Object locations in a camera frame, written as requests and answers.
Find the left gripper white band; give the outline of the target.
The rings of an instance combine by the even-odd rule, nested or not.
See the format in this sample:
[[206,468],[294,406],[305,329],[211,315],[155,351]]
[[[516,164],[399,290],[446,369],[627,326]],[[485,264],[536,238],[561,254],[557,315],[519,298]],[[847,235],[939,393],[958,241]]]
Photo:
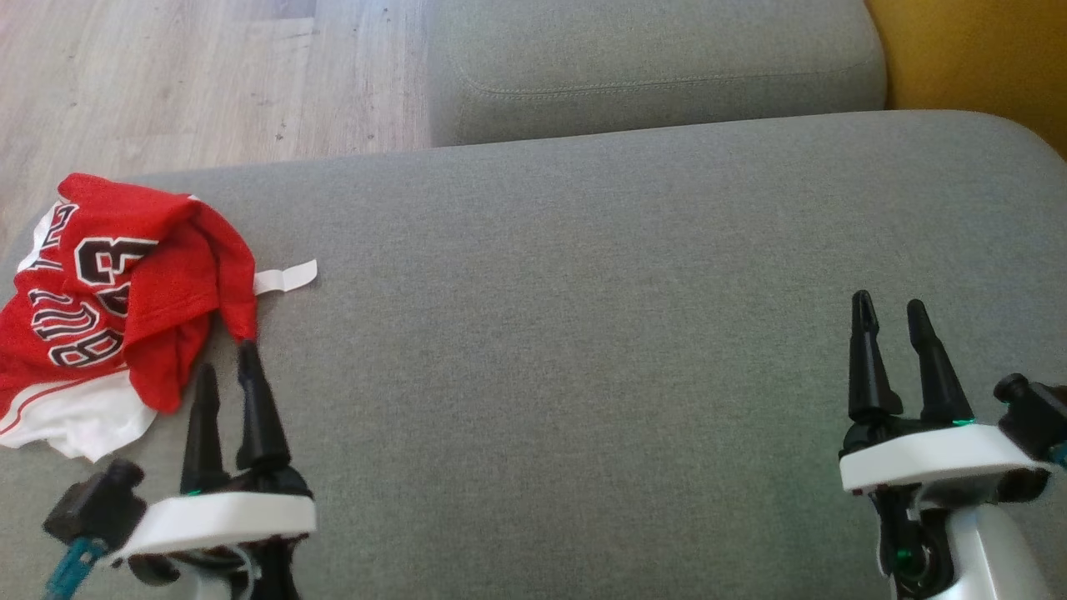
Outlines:
[[[237,467],[289,465],[277,402],[251,340],[238,346],[238,383],[243,390],[243,440]],[[293,555],[318,528],[315,501],[306,494],[209,493],[230,481],[218,437],[219,409],[216,369],[202,364],[184,445],[182,494],[195,495],[150,505],[109,562],[125,563],[152,588],[170,586],[168,600],[303,600]]]

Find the red and white basketball jersey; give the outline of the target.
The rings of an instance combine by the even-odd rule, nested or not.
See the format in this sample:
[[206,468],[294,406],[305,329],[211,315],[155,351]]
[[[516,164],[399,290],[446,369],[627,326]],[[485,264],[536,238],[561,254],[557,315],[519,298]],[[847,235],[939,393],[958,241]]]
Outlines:
[[190,194],[73,173],[0,307],[0,447],[97,461],[175,413],[220,315],[257,336],[256,263]]

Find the large grey sofa seat cushion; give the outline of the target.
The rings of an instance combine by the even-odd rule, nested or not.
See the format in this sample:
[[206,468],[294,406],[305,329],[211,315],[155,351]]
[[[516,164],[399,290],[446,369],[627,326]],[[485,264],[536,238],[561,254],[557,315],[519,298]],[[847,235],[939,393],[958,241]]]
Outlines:
[[315,259],[264,372],[319,528],[303,600],[889,600],[844,492],[850,299],[921,410],[1067,384],[1067,161],[1009,119],[754,119],[156,173]]

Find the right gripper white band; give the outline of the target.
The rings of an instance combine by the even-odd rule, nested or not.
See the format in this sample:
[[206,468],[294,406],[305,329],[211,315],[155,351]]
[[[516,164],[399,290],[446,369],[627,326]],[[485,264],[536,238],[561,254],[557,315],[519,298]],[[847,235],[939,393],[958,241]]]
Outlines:
[[[1001,429],[972,424],[964,385],[919,299],[907,304],[929,424],[967,424],[915,432],[846,453],[843,490],[864,495],[878,517],[878,568],[892,599],[1050,599],[1036,551],[1006,512],[1044,494],[1052,467],[1029,458]],[[878,346],[872,297],[851,297],[849,419],[903,413]]]

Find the yellow sofa back cushion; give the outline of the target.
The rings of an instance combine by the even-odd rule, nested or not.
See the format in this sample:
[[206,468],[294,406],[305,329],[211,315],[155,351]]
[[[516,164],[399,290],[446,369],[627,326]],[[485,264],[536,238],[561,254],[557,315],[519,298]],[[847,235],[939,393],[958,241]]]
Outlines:
[[887,106],[987,113],[1067,159],[1067,0],[864,0]]

